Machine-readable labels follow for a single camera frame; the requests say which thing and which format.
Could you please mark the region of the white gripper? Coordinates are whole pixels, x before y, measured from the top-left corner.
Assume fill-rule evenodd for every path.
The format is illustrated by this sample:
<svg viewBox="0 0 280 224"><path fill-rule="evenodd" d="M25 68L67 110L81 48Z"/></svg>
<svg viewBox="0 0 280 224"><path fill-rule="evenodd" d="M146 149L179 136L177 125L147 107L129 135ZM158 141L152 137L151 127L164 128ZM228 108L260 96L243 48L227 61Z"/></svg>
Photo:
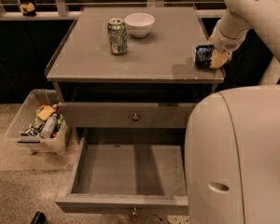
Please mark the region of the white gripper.
<svg viewBox="0 0 280 224"><path fill-rule="evenodd" d="M207 44L213 45L214 50L211 56L211 69L219 69L231 59L231 52L237 50L242 44L243 39L229 38L225 36L216 25Z"/></svg>

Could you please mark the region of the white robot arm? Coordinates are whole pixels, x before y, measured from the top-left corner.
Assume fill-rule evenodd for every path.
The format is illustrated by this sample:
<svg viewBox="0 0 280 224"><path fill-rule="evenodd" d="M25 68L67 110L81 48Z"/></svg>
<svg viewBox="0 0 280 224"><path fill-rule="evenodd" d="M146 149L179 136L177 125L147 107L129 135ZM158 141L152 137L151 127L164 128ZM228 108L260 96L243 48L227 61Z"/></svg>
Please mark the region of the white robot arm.
<svg viewBox="0 0 280 224"><path fill-rule="evenodd" d="M234 50L253 29L280 62L280 0L224 0L212 34ZM185 138L190 224L280 224L280 85L214 93Z"/></svg>

